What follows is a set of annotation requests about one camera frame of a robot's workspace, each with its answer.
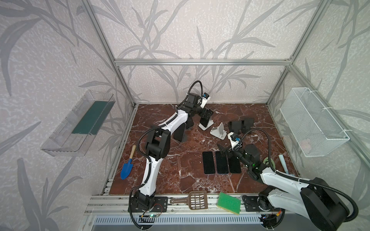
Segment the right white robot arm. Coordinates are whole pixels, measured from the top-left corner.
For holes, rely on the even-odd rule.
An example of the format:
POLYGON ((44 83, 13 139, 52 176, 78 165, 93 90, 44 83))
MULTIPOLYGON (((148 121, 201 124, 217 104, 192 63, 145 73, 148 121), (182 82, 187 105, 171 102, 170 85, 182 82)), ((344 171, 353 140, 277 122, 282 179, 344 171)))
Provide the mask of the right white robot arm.
POLYGON ((330 187, 325 180, 303 179, 264 164, 259 153, 248 152, 243 137, 231 132, 230 144, 218 143, 224 156, 235 157, 248 169, 248 175, 267 188, 259 193, 259 201, 267 207, 294 212, 309 219, 321 231, 336 231, 359 214, 356 202, 344 192, 330 187))

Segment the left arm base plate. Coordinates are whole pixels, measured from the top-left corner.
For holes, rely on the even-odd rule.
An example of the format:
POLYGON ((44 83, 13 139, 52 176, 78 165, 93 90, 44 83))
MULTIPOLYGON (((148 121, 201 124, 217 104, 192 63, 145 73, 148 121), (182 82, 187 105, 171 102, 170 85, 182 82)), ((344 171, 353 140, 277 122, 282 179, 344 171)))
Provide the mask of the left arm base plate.
POLYGON ((168 197, 155 196, 155 197, 144 197, 137 198, 133 196, 131 198, 131 203, 129 204, 129 212, 139 213, 139 212, 166 212, 168 206, 168 197))

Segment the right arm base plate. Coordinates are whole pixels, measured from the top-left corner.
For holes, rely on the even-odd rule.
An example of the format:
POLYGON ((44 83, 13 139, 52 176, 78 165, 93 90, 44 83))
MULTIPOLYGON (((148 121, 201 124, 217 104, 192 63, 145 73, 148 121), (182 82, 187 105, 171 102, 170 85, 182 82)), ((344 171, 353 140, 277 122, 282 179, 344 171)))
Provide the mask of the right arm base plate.
POLYGON ((243 195, 242 202, 246 212, 280 212, 280 208, 273 207, 267 200, 260 199, 259 196, 243 195))

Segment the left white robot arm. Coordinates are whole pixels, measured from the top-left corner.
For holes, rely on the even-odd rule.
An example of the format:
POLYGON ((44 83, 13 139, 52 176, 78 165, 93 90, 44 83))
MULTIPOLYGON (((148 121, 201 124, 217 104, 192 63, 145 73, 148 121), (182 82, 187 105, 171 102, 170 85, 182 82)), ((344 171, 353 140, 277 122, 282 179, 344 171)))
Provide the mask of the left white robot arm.
POLYGON ((156 182, 160 166, 170 150, 171 138, 182 141, 186 129, 194 125, 192 117, 199 115, 199 124, 208 129, 213 123, 211 116, 213 111, 205 106, 210 95, 203 91, 202 82, 197 80, 191 86, 200 85, 201 94, 187 92, 185 99, 176 106, 175 113, 163 123, 154 126, 139 138, 137 147, 141 140, 147 136, 145 151, 139 149, 139 154, 146 158, 145 171, 141 184, 132 188, 129 199, 129 211, 148 211, 155 205, 156 182))

